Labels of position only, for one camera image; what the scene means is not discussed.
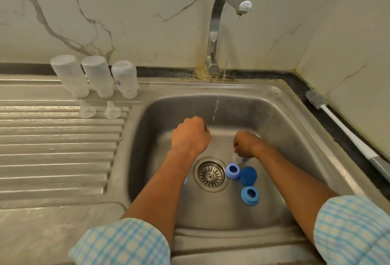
drain strainer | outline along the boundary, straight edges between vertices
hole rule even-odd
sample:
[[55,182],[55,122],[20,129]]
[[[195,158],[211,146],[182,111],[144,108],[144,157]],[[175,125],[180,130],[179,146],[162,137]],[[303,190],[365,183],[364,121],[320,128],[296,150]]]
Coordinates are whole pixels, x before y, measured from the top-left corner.
[[194,166],[194,179],[206,191],[217,192],[225,189],[229,180],[225,175],[226,164],[215,157],[204,157]]

hand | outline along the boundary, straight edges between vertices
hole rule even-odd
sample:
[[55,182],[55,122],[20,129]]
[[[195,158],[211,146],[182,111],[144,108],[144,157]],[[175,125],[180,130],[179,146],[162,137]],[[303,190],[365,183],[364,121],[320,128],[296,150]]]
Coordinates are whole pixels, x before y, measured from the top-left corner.
[[186,118],[172,132],[172,149],[184,149],[196,156],[206,150],[210,141],[210,131],[199,116]]
[[258,149],[266,144],[266,141],[250,132],[238,132],[233,141],[234,152],[246,158],[254,157]]

black countertop edge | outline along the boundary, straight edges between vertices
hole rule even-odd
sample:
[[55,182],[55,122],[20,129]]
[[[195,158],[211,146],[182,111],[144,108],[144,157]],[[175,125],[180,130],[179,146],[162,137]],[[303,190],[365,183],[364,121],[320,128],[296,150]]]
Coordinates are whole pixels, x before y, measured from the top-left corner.
[[[50,64],[24,64],[24,63],[0,63],[0,74],[30,74],[30,75],[55,75]],[[168,67],[137,67],[139,77],[162,77],[162,78],[197,78],[194,69],[190,68],[168,68]],[[375,169],[369,161],[361,154],[348,136],[334,123],[334,121],[323,111],[317,110],[306,99],[305,92],[311,87],[293,71],[268,71],[268,70],[227,70],[226,78],[230,79],[268,79],[284,80],[297,94],[306,108],[321,123],[324,129],[332,136],[350,158],[359,166],[363,173],[381,191],[383,196],[390,200],[390,184]],[[362,139],[367,145],[375,149],[368,141],[359,135],[331,106],[329,109],[344,123],[355,135]]]

faucet spout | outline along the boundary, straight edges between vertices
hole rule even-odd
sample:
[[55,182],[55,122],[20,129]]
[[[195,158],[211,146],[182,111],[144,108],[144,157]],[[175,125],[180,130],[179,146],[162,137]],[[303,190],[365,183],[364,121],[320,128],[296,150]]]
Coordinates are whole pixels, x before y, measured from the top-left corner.
[[236,14],[243,15],[252,10],[252,2],[249,0],[215,0],[211,12],[209,40],[206,51],[206,65],[204,73],[213,75],[219,72],[216,60],[218,31],[221,21],[222,9],[225,2],[235,8]]

blue plaid shirt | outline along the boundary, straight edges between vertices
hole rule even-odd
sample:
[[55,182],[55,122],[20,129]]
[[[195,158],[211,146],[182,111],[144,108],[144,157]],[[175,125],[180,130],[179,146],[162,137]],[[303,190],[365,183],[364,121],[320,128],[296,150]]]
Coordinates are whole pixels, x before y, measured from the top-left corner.
[[[390,264],[390,217],[366,198],[340,196],[320,209],[314,242],[327,264]],[[139,219],[88,230],[69,251],[77,265],[170,264],[161,232]]]

